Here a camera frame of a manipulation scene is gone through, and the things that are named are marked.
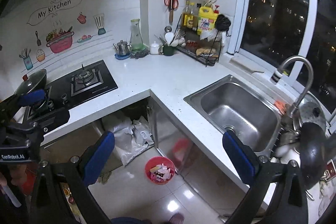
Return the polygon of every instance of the faucet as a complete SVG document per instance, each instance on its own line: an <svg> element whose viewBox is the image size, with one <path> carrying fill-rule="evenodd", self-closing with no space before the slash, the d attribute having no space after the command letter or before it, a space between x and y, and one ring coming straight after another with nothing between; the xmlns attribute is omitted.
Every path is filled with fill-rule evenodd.
<svg viewBox="0 0 336 224"><path fill-rule="evenodd" d="M275 70L274 74L271 77L271 81L276 84L281 79L282 74L285 71L285 69L288 67L288 65L295 62L295 61L303 62L305 64L305 66L307 67L307 69L308 69L308 81L307 81L306 87L304 88L302 93L299 95L299 97L296 99L296 101L290 107L288 107L287 110L286 110L285 115L290 119L293 118L293 114L296 112L296 110L298 109L299 104L301 103L302 99L304 98L304 96L306 95L308 90L310 90L310 87L313 84L313 79L314 79L313 67L311 66L311 63L306 58L304 58L303 56L293 55L293 56L287 58L284 62L282 62L282 64L279 66L279 68L277 68L277 70Z"/></svg>

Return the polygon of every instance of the stainless steel sink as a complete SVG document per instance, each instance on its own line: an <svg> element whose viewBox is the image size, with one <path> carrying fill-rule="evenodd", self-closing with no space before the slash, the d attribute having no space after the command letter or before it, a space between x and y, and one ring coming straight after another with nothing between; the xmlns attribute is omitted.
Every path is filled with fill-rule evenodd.
<svg viewBox="0 0 336 224"><path fill-rule="evenodd" d="M275 106L228 75L184 98L221 133L231 128L256 155L269 157L280 130Z"/></svg>

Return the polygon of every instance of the stove knob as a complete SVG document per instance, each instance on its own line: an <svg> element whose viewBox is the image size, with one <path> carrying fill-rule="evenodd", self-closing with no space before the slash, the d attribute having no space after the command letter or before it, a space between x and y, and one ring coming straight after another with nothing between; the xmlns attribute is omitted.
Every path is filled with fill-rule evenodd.
<svg viewBox="0 0 336 224"><path fill-rule="evenodd" d="M53 101L48 102L48 108L49 108L50 111L52 111L54 109L54 102Z"/></svg>
<svg viewBox="0 0 336 224"><path fill-rule="evenodd" d="M67 102L68 102L68 96L66 93L64 93L62 96L61 96L61 99L63 100L63 105L65 105Z"/></svg>

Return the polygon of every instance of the stainless steel teapot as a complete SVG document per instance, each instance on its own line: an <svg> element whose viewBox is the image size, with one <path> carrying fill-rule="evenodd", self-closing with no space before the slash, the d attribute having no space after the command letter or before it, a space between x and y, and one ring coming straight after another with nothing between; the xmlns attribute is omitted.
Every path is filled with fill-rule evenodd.
<svg viewBox="0 0 336 224"><path fill-rule="evenodd" d="M129 52L132 50L131 45L127 45L126 41L120 40L117 44L113 44L115 47L115 50L117 51L117 55L119 56L125 56L128 55Z"/></svg>

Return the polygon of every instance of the gas stove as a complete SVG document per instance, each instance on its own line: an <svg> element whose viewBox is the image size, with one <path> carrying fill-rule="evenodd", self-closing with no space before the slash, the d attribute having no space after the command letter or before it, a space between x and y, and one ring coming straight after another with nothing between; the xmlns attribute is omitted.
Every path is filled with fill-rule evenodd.
<svg viewBox="0 0 336 224"><path fill-rule="evenodd" d="M26 107L24 121L39 122L48 133L68 122L69 117L60 114L63 110L70 110L117 88L103 60L85 67L82 65L82 68L47 84L45 100Z"/></svg>

